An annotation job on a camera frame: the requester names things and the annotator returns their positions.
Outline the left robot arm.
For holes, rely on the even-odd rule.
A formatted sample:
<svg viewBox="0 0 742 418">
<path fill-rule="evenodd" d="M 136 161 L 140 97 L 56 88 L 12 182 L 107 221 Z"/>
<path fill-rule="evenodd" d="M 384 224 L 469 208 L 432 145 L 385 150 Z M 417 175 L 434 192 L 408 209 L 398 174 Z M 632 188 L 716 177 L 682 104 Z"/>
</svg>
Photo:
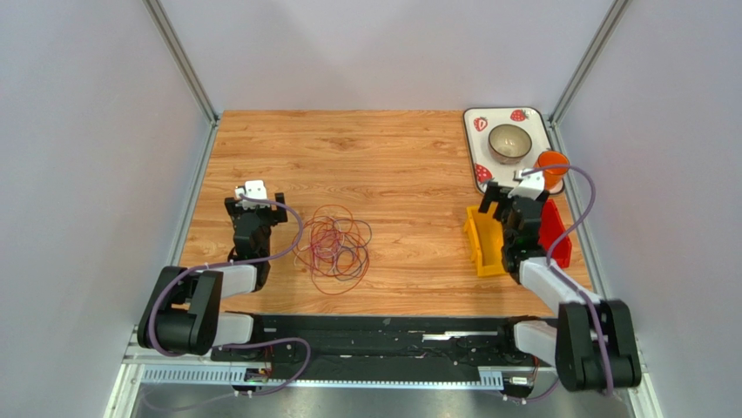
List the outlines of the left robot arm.
<svg viewBox="0 0 742 418">
<path fill-rule="evenodd" d="M 138 324 L 137 342 L 165 356 L 207 354 L 213 347 L 247 344 L 254 318 L 223 313 L 223 299 L 261 290 L 267 282 L 272 230 L 288 221 L 283 193 L 240 188 L 225 200 L 233 226 L 227 260 L 197 267 L 164 267 Z"/>
</svg>

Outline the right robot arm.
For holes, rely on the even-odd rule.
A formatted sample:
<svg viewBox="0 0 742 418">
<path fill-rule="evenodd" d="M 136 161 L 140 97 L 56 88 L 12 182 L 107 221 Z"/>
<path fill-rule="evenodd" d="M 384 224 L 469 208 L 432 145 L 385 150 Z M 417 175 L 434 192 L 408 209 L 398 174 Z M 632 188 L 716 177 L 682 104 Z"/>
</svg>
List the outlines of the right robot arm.
<svg viewBox="0 0 742 418">
<path fill-rule="evenodd" d="M 642 381 L 631 310 L 579 285 L 553 260 L 540 239 L 548 192 L 490 180 L 478 211 L 498 223 L 504 271 L 556 314 L 556 325 L 520 319 L 509 337 L 515 348 L 555 367 L 570 392 L 635 388 Z"/>
</svg>

